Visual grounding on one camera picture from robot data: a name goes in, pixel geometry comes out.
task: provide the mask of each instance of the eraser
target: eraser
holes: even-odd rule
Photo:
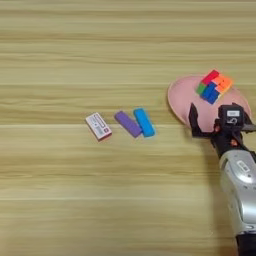
[[[208,99],[215,87],[216,87],[216,84],[210,82],[209,85],[204,90],[204,92],[202,94],[202,98],[205,100]]]
[[[218,97],[219,97],[219,92],[216,90],[213,90],[211,95],[209,96],[209,98],[207,99],[207,101],[211,104],[213,104],[215,101],[217,101]]]
[[[203,83],[200,83],[199,86],[196,89],[196,92],[199,95],[202,95],[202,93],[204,92],[205,88],[206,88],[206,85],[204,85]]]
[[[134,110],[134,116],[139,123],[142,132],[145,137],[151,137],[155,135],[155,130],[150,122],[150,119],[143,108],[137,108]]]
[[[111,129],[99,113],[94,113],[86,117],[85,120],[91,128],[94,135],[96,136],[96,138],[98,139],[98,141],[101,141],[112,134]]]
[[[217,76],[219,76],[219,72],[216,70],[212,70],[206,77],[203,78],[202,83],[207,85]]]
[[[137,138],[142,130],[139,125],[133,121],[126,113],[123,111],[115,114],[115,119],[134,137]]]
[[[224,89],[226,88],[229,89],[233,84],[233,81],[231,78],[227,76],[223,76],[222,74],[220,74],[218,77],[213,79],[213,82],[217,84],[217,86],[222,87]]]

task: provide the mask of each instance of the orange block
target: orange block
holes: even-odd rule
[[[214,78],[212,80],[212,82],[217,84],[217,87],[222,87],[226,90],[229,89],[233,83],[231,78],[229,78],[227,76],[223,76],[222,74],[220,74],[218,77]]]

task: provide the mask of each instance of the red block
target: red block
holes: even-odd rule
[[[219,76],[219,72],[216,70],[213,70],[202,80],[202,83],[204,83],[205,85],[208,85],[217,76]]]

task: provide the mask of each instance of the cyan eraser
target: cyan eraser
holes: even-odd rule
[[[151,137],[155,135],[155,129],[153,128],[149,116],[143,108],[137,108],[133,111],[137,122],[142,129],[143,135],[145,137]]]

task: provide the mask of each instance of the green block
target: green block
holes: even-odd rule
[[[204,89],[206,88],[206,86],[202,83],[199,84],[199,86],[197,87],[196,89],[196,92],[199,94],[199,95],[202,95],[202,93],[204,92]]]

